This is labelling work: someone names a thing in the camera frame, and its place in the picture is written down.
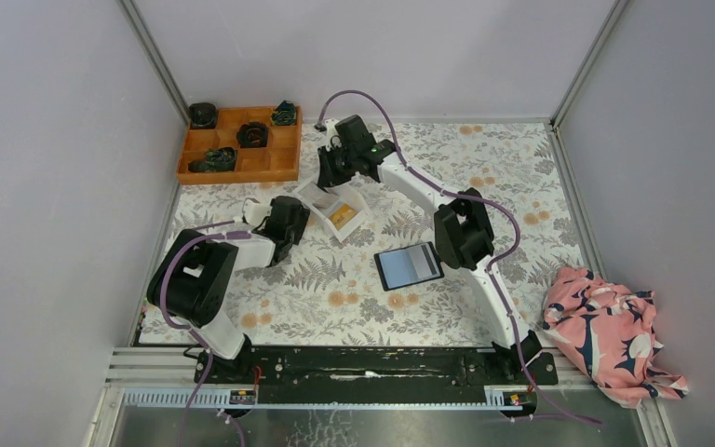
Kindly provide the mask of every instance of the orange label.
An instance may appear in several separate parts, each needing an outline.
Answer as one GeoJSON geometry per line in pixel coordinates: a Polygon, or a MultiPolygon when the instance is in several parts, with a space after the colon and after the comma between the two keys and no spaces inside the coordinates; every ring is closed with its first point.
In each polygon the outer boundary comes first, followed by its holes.
{"type": "Polygon", "coordinates": [[[337,230],[340,230],[342,227],[344,227],[344,225],[346,225],[347,222],[351,221],[356,214],[358,213],[355,211],[355,209],[353,209],[349,205],[343,205],[333,214],[331,214],[329,219],[331,220],[331,222],[333,222],[333,226],[335,226],[337,230]]]}

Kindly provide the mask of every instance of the orange wooden tray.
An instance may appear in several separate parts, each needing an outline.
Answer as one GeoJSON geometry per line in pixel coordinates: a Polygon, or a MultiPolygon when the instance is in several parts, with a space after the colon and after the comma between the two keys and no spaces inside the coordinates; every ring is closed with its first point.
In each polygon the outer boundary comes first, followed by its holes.
{"type": "Polygon", "coordinates": [[[300,167],[300,140],[303,137],[303,111],[297,106],[297,122],[274,126],[270,115],[275,107],[218,109],[215,129],[190,129],[185,136],[177,165],[181,184],[287,182],[297,180],[300,167]],[[236,133],[243,124],[264,123],[270,134],[267,147],[241,148],[236,133]],[[228,172],[191,172],[187,165],[203,160],[211,149],[231,146],[236,150],[235,170],[228,172]]]}

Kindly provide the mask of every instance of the black tablet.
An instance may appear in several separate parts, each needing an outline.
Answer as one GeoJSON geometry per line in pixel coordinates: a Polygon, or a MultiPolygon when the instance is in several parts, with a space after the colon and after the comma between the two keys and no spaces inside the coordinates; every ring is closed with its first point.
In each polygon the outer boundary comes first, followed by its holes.
{"type": "Polygon", "coordinates": [[[377,253],[374,261],[386,291],[445,276],[431,242],[377,253]]]}

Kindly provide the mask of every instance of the table surface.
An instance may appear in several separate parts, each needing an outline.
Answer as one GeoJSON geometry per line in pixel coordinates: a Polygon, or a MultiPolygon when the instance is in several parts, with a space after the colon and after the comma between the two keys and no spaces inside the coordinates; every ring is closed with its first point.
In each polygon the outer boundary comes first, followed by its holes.
{"type": "MultiPolygon", "coordinates": [[[[387,127],[368,126],[378,139],[389,138],[387,127]]],[[[544,125],[399,124],[397,133],[412,163],[453,188],[475,187],[516,216],[521,245],[500,263],[500,272],[522,316],[537,325],[557,269],[584,263],[544,125]]],[[[301,181],[317,173],[322,144],[322,134],[305,125],[301,181]]],[[[366,198],[370,219],[340,244],[312,218],[280,265],[236,273],[226,293],[232,321],[254,344],[488,345],[483,318],[458,273],[446,269],[445,278],[383,291],[373,255],[432,241],[434,233],[402,194],[366,178],[351,184],[366,198]]],[[[238,215],[245,197],[268,202],[297,185],[183,186],[166,249],[183,228],[238,215]]],[[[499,252],[513,242],[512,227],[491,210],[490,220],[499,252]]],[[[149,304],[137,334],[140,344],[193,343],[149,304]]]]}

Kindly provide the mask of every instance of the gray wall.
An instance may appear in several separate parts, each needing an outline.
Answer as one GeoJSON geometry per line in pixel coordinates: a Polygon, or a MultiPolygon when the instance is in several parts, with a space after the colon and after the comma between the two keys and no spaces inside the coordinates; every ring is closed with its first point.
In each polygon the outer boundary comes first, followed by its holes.
{"type": "Polygon", "coordinates": [[[609,279],[659,293],[678,441],[715,446],[715,2],[634,2],[563,139],[609,279]]]}
{"type": "Polygon", "coordinates": [[[552,115],[613,0],[136,3],[190,102],[441,119],[552,115]]]}
{"type": "Polygon", "coordinates": [[[83,439],[181,135],[115,1],[0,2],[0,446],[83,439]]]}

